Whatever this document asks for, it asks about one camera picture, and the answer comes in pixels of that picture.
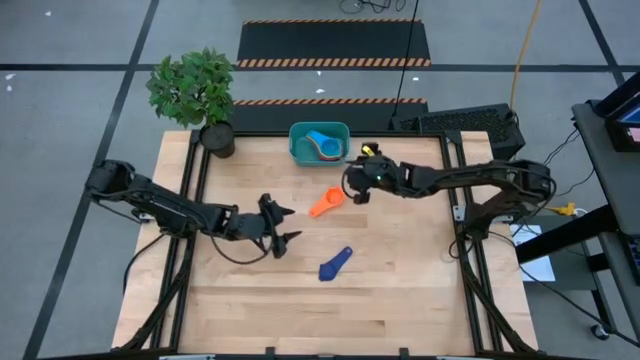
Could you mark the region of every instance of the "potted plant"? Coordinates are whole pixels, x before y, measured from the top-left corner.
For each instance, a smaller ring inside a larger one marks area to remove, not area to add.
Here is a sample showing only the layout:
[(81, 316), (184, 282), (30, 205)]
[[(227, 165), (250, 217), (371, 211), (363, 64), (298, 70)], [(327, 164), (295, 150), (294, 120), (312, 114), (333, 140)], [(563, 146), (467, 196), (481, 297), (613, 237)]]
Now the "potted plant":
[(167, 56), (146, 84), (158, 118), (167, 116), (185, 128), (204, 121), (200, 142), (219, 158), (235, 151), (233, 128), (227, 122), (233, 111), (231, 70), (224, 54), (205, 48), (182, 55), (182, 61), (171, 62)]

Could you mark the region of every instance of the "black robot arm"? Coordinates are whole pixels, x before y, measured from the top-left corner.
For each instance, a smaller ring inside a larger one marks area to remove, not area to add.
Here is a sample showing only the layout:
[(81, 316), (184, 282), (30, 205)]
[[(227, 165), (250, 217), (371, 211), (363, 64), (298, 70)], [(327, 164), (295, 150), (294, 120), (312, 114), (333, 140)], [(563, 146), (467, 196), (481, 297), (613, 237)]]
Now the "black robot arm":
[[(276, 226), (294, 211), (279, 206), (269, 194), (258, 200), (259, 214), (239, 214), (235, 205), (191, 201), (136, 174), (131, 164), (122, 161), (105, 160), (95, 166), (85, 183), (85, 194), (95, 202), (129, 203), (134, 212), (155, 217), (160, 231), (167, 235), (186, 238), (200, 231), (229, 241), (248, 239), (263, 253), (272, 251), (275, 258), (282, 257), (287, 242), (300, 234), (277, 234)], [(264, 245), (264, 237), (271, 237), (269, 248)]]
[(401, 162), (384, 156), (376, 143), (362, 146), (363, 156), (349, 161), (343, 175), (356, 191), (356, 204), (369, 202), (369, 189), (380, 189), (406, 198), (423, 198), (443, 189), (494, 185), (502, 191), (483, 204), (465, 206), (462, 226), (473, 239), (484, 239), (494, 218), (523, 203), (538, 204), (551, 197), (553, 180), (549, 169), (527, 160), (494, 160), (486, 164), (453, 169), (434, 169)]

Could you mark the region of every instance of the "wooden tabletop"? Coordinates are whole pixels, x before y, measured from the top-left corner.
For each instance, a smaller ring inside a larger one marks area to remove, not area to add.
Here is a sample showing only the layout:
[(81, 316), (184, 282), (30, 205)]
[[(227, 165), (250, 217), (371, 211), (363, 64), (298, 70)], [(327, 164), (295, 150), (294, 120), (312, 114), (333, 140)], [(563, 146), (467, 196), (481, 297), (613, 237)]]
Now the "wooden tabletop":
[[(165, 133), (156, 183), (178, 192), (188, 140), (189, 132)], [(353, 138), (352, 156), (364, 141), (377, 141), (398, 162), (442, 168), (437, 139)], [(463, 141), (469, 164), (491, 159), (485, 133), (463, 133)], [(297, 211), (278, 231), (303, 234), (289, 243), (283, 258), (270, 256), (250, 266), (222, 259), (211, 240), (199, 236), (181, 353), (263, 354), (265, 347), (275, 346), (278, 354), (396, 355), (400, 347), (412, 355), (473, 354), (459, 265), (447, 254), (454, 231), (445, 191), (411, 200), (373, 190), (367, 205), (345, 202), (311, 219), (309, 209), (328, 187), (340, 184), (344, 168), (296, 166), (286, 137), (237, 138), (235, 154), (224, 160), (212, 157), (209, 166), (205, 203), (237, 204), (241, 212), (257, 212), (260, 195), (270, 193)], [(473, 189), (478, 202), (496, 192), (490, 186)], [(506, 225), (492, 230), (508, 236)], [(137, 248), (157, 232), (155, 224), (143, 225)], [(129, 340), (155, 306), (168, 243), (158, 244), (133, 266), (114, 346)], [(218, 243), (239, 260), (258, 255), (249, 242)], [(537, 347), (513, 248), (497, 238), (484, 245), (496, 305), (521, 337)], [(353, 248), (351, 259), (335, 280), (320, 282), (319, 265), (345, 246)], [(486, 319), (482, 306), (478, 308), (481, 320)], [(171, 324), (173, 309), (166, 318), (165, 324)], [(169, 327), (163, 344), (168, 344)], [(486, 326), (483, 338), (490, 348)]]

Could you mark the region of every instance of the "concrete floor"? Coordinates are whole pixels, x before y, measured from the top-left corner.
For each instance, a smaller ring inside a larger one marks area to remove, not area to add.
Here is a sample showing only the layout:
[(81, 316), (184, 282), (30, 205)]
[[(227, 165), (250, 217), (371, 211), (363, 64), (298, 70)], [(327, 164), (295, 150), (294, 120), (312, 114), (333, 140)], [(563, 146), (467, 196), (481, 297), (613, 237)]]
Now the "concrete floor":
[[(128, 93), (120, 109), (113, 104), (123, 79), (129, 84), (126, 66), (118, 68), (122, 72), (17, 71), (9, 64), (126, 65), (145, 14), (156, 3), (142, 53), (134, 58), (139, 63), (157, 63), (168, 54), (204, 46), (226, 52), (233, 61), (244, 20), (404, 18), (411, 17), (414, 4), (407, 1), (400, 13), (376, 15), (365, 9), (345, 15), (337, 1), (1, 0), (2, 359), (23, 356), (107, 122), (117, 121), (108, 157), (129, 161), (148, 175), (163, 131), (177, 128), (156, 119), (147, 104), (147, 72), (136, 72), (130, 86), (125, 86)], [(588, 0), (588, 4), (615, 61), (640, 64), (640, 38), (633, 35), (640, 32), (640, 3)], [(534, 0), (423, 0), (418, 17), (424, 21), (434, 64), (505, 65), (517, 59), (534, 5)], [(607, 65), (578, 0), (543, 2), (525, 64)], [(5, 80), (9, 74), (15, 77)], [(393, 97), (400, 72), (323, 71), (321, 76), (313, 71), (244, 72), (234, 78), (236, 99)], [(408, 72), (402, 96), (426, 97), (433, 111), (508, 102), (511, 80), (507, 72)], [(614, 76), (605, 68), (522, 73), (516, 110), (527, 146), (519, 156), (543, 160), (571, 131), (571, 105), (602, 97), (615, 87)], [(326, 92), (316, 94), (318, 88)], [(551, 170), (559, 191), (583, 179), (591, 164), (582, 143), (568, 146)], [(595, 177), (554, 203), (568, 200), (585, 209), (604, 203)], [(135, 225), (90, 208), (40, 357), (109, 349), (120, 309), (122, 273), (137, 233)], [(620, 329), (631, 334), (610, 276), (605, 274), (603, 281)], [(618, 339), (594, 339), (588, 332), (591, 322), (555, 295), (535, 286), (527, 286), (527, 295), (541, 349), (602, 359), (640, 356)], [(595, 311), (588, 293), (568, 295)]]

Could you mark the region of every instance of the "teal plastic bowl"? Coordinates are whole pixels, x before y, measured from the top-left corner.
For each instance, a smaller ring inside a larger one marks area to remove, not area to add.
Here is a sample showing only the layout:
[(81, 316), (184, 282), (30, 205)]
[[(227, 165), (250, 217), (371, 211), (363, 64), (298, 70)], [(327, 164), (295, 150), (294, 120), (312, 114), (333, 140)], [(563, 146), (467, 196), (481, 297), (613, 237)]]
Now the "teal plastic bowl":
[[(342, 157), (335, 161), (321, 160), (315, 145), (306, 138), (311, 130), (342, 140)], [(349, 136), (349, 127), (341, 122), (298, 122), (289, 129), (289, 153), (299, 166), (342, 165), (349, 153)]]

